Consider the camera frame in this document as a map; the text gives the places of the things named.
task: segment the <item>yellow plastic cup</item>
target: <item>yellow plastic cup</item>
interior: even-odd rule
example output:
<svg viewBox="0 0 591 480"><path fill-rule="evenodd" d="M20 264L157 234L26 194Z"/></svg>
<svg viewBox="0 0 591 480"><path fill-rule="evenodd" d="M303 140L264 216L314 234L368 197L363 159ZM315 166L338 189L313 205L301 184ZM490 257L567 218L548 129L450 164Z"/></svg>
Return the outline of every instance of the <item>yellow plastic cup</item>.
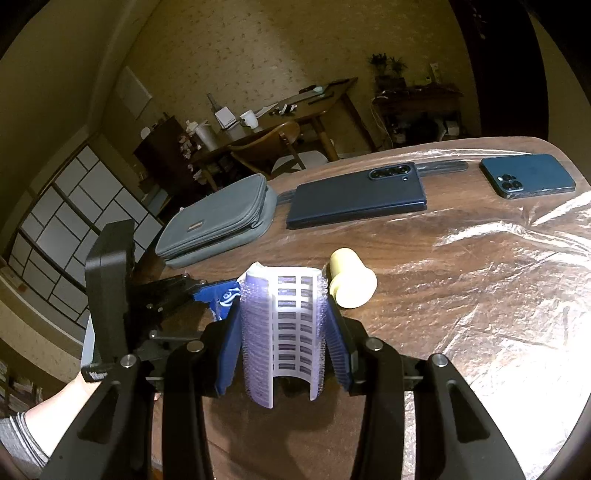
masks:
<svg viewBox="0 0 591 480"><path fill-rule="evenodd" d="M350 248L339 248L330 256L330 273L329 293L344 309L361 307L378 287L375 273Z"/></svg>

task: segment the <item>smartphone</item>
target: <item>smartphone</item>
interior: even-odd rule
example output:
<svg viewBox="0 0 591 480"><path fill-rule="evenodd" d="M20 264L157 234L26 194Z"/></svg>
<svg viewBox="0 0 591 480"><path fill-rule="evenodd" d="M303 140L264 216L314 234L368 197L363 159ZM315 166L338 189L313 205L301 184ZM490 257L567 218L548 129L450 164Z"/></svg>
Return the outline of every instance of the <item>smartphone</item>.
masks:
<svg viewBox="0 0 591 480"><path fill-rule="evenodd" d="M425 210L427 198L413 162L304 183L295 190L287 228L348 222Z"/></svg>
<svg viewBox="0 0 591 480"><path fill-rule="evenodd" d="M497 194L506 199L573 192L576 183L552 155L485 158L480 167Z"/></svg>

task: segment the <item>gray sleeve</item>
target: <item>gray sleeve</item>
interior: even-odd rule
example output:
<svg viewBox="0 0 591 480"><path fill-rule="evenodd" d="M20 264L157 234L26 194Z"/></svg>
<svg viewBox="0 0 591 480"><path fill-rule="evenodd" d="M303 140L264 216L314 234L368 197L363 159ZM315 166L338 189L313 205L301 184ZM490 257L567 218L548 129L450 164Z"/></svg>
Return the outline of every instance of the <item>gray sleeve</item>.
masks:
<svg viewBox="0 0 591 480"><path fill-rule="evenodd" d="M36 479L41 476L49 458L31 436L24 413L0 419L0 442L27 478Z"/></svg>

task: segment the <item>bottle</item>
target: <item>bottle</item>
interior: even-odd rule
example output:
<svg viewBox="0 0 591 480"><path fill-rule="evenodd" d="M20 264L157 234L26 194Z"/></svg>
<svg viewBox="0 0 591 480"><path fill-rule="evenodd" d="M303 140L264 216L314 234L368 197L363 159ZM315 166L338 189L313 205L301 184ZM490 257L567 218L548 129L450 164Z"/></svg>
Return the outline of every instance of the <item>bottle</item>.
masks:
<svg viewBox="0 0 591 480"><path fill-rule="evenodd" d="M212 103L212 112L213 113L218 113L222 107L219 106L219 103L217 103L214 98L213 95L211 93L207 94L207 98L209 98L209 101Z"/></svg>

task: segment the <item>gray pouch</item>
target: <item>gray pouch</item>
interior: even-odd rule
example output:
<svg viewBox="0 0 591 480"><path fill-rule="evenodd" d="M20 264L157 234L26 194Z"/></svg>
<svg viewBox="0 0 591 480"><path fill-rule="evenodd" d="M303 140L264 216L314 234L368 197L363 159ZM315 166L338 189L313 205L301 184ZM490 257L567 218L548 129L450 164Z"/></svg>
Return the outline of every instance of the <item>gray pouch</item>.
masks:
<svg viewBox="0 0 591 480"><path fill-rule="evenodd" d="M177 213L164 228L156 255L182 268L259 238L271 226L277 194L251 175Z"/></svg>

